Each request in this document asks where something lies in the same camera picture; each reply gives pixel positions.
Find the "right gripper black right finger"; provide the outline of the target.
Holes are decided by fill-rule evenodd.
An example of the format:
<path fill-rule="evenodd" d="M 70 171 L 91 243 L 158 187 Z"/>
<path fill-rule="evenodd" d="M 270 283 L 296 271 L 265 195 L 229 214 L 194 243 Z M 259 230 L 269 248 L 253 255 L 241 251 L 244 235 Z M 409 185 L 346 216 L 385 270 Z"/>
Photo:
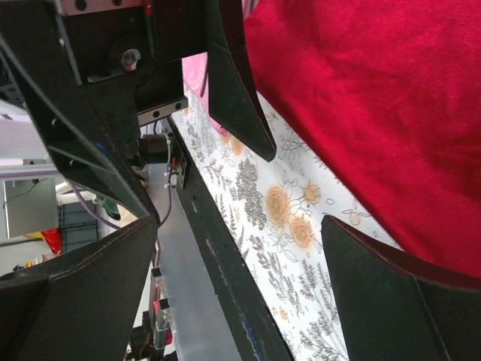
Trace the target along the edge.
<path fill-rule="evenodd" d="M 350 360 L 478 360 L 480 279 L 322 219 L 328 273 Z"/>

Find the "red cloth napkin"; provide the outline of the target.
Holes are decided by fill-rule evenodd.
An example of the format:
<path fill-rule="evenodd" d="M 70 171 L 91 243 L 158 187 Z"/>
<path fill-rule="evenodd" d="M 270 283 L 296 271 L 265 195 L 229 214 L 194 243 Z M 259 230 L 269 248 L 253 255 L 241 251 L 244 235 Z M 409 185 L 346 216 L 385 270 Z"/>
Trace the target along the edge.
<path fill-rule="evenodd" d="M 480 274 L 480 3 L 261 1 L 259 92 L 407 252 Z"/>

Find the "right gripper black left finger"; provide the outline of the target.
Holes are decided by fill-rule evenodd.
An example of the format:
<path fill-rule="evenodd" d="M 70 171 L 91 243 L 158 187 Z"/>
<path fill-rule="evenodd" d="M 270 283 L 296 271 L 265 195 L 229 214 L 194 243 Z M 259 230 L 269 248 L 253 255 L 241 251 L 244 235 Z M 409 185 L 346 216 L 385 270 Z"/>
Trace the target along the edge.
<path fill-rule="evenodd" d="M 247 54 L 240 1 L 207 1 L 209 115 L 258 156 L 277 152 Z"/>

